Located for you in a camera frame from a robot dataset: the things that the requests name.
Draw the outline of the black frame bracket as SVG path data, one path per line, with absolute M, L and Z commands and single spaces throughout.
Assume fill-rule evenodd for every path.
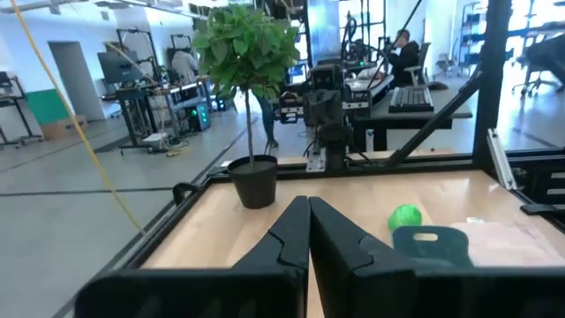
M 181 182 L 172 187 L 173 201 L 178 207 L 183 204 L 186 198 L 200 190 L 198 185 L 193 183 Z

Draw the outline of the black keyboard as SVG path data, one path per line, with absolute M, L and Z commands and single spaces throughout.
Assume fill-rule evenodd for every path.
M 388 110 L 391 113 L 434 112 L 431 93 L 426 86 L 395 87 Z

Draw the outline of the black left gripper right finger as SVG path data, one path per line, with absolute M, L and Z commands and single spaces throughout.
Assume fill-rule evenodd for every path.
M 456 268 L 398 253 L 319 197 L 310 250 L 326 318 L 565 318 L 565 268 Z

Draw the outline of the person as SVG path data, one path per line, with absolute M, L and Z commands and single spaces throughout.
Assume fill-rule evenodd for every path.
M 275 139 L 274 128 L 275 128 L 275 113 L 273 111 L 271 103 L 264 97 L 258 96 L 257 101 L 260 105 L 262 123 L 264 126 L 265 133 L 267 135 L 267 143 L 272 148 L 277 148 L 279 146 Z
M 412 84 L 411 73 L 406 68 L 418 66 L 419 46 L 411 40 L 411 34 L 406 29 L 397 32 L 395 47 L 400 49 L 400 53 L 391 52 L 388 54 L 388 61 L 392 66 L 394 76 L 393 85 L 395 87 L 405 87 Z
M 171 68 L 178 74 L 182 84 L 191 84 L 196 81 L 199 66 L 191 53 L 177 50 L 171 60 Z

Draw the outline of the green round toy produce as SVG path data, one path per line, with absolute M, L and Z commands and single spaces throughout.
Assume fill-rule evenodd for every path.
M 403 204 L 395 209 L 388 218 L 388 228 L 395 231 L 403 226 L 420 226 L 422 224 L 422 214 L 413 204 Z

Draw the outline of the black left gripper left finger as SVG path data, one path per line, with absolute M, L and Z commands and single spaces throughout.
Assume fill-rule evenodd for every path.
M 83 287 L 74 318 L 305 318 L 310 205 L 296 197 L 224 269 L 123 269 Z

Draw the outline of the dark flat monitor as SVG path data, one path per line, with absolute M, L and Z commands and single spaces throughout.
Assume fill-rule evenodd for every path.
M 143 77 L 136 67 L 139 61 L 136 51 L 126 51 L 123 55 L 116 51 L 100 52 L 97 56 L 108 84 L 141 80 Z

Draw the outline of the dark office desk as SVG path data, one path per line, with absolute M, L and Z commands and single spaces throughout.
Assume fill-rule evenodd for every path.
M 469 111 L 459 112 L 467 100 L 479 90 L 482 73 L 468 79 L 457 93 L 442 107 L 436 105 L 435 99 L 428 95 L 433 103 L 434 111 L 409 111 L 391 112 L 390 103 L 399 95 L 400 90 L 391 90 L 366 116 L 353 117 L 353 136 L 355 143 L 361 151 L 367 150 L 365 131 L 373 129 L 373 149 L 376 151 L 388 150 L 387 130 L 418 128 L 404 145 L 395 150 L 395 156 L 408 155 L 417 149 L 432 133 L 438 129 L 448 129 L 454 119 L 471 118 Z

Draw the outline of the metal storage shelf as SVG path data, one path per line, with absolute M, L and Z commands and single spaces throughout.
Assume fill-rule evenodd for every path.
M 479 61 L 486 29 L 487 0 L 462 0 L 457 51 L 458 76 L 469 77 Z

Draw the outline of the silver aluminium bar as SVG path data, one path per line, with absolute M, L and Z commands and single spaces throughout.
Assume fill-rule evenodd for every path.
M 487 130 L 486 140 L 499 183 L 509 191 L 516 190 L 517 184 L 509 164 L 509 159 L 495 128 Z

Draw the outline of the black frame clamp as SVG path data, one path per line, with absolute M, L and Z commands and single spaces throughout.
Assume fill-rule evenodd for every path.
M 565 209 L 547 204 L 524 204 L 520 209 L 529 216 L 565 217 Z

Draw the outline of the green wall panel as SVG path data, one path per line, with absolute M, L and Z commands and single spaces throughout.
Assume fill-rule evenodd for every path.
M 39 125 L 53 124 L 69 117 L 55 89 L 29 92 L 26 94 L 26 103 Z

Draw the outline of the cardboard box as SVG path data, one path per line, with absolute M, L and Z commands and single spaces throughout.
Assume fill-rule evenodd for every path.
M 58 119 L 48 124 L 42 124 L 40 128 L 45 140 L 59 140 L 76 132 L 74 123 L 70 117 Z

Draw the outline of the dark office chair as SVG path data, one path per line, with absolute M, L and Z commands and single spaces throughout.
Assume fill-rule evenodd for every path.
M 527 91 L 531 84 L 531 73 L 543 71 L 550 71 L 561 83 L 557 91 L 565 92 L 565 34 L 533 43 L 525 50 L 524 63 L 527 73 L 521 95 L 531 95 L 531 91 Z

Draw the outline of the teal plastic container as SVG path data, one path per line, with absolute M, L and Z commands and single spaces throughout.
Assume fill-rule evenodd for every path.
M 469 239 L 456 228 L 401 226 L 393 231 L 394 249 L 414 261 L 440 267 L 472 268 Z

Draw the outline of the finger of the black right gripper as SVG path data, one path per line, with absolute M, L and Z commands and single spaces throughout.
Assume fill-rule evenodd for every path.
M 340 125 L 342 123 L 342 98 L 338 90 L 325 93 L 324 125 Z
M 305 125 L 315 127 L 320 123 L 320 109 L 323 106 L 323 91 L 316 90 L 305 95 Z

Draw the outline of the computer with green lights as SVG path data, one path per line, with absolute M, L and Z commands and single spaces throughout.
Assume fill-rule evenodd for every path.
M 192 131 L 203 132 L 211 125 L 207 106 L 195 105 L 188 110 L 188 122 Z

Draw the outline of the beige folded towel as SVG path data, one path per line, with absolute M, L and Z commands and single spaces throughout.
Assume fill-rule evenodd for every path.
M 521 224 L 452 223 L 469 240 L 469 256 L 479 267 L 565 267 L 561 256 L 541 232 Z

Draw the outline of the potted green plant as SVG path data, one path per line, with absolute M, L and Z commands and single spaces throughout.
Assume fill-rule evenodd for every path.
M 300 58 L 297 35 L 289 19 L 230 4 L 210 10 L 207 27 L 195 33 L 192 46 L 200 55 L 200 74 L 212 81 L 214 91 L 222 97 L 242 92 L 250 110 L 251 95 L 269 100 L 281 93 L 288 69 Z M 250 114 L 246 130 L 248 155 L 231 162 L 227 171 L 243 206 L 259 209 L 275 201 L 277 160 L 254 153 Z

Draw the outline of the black workbench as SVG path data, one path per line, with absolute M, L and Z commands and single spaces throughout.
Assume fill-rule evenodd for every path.
M 195 105 L 211 106 L 210 93 L 201 81 L 184 85 L 131 86 L 117 90 L 121 116 L 129 140 L 120 149 L 145 149 L 149 154 L 180 148 L 191 130 L 188 110 Z

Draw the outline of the black rolling cart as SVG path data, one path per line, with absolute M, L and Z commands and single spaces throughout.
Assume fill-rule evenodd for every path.
M 34 134 L 23 112 L 20 101 L 26 99 L 26 93 L 20 84 L 16 75 L 10 75 L 6 71 L 0 71 L 0 109 L 14 108 L 21 123 L 23 124 L 26 134 L 14 140 L 9 140 L 5 134 L 3 127 L 0 125 L 0 149 L 6 146 L 14 146 L 20 149 L 33 142 L 44 142 L 39 134 Z

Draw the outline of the grey office chair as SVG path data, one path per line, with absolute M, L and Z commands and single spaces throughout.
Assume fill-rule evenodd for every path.
M 416 66 L 407 67 L 405 71 L 411 76 L 411 84 L 416 86 L 428 86 L 429 79 L 426 69 L 426 58 L 431 43 L 424 42 L 419 51 L 418 64 Z

